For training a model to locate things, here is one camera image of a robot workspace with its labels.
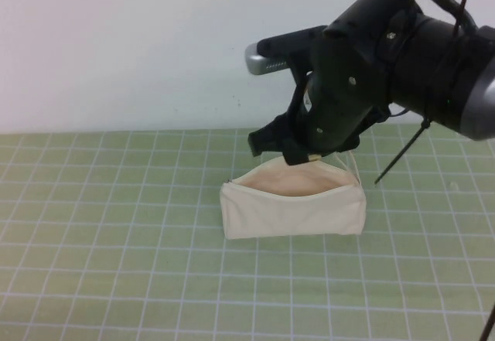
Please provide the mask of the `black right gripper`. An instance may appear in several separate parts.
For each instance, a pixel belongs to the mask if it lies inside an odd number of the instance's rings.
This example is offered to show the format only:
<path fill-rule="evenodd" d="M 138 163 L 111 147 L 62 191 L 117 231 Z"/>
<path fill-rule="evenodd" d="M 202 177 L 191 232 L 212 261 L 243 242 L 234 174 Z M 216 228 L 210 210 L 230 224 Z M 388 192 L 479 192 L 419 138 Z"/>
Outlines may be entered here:
<path fill-rule="evenodd" d="M 350 138 L 388 119 L 391 62 L 378 50 L 391 21 L 408 21 L 416 11 L 413 0 L 357 0 L 312 41 L 311 106 L 295 117 L 296 138 L 309 152 L 340 152 Z M 282 152 L 288 165 L 309 162 L 286 113 L 251 132 L 247 143 L 252 155 Z"/>

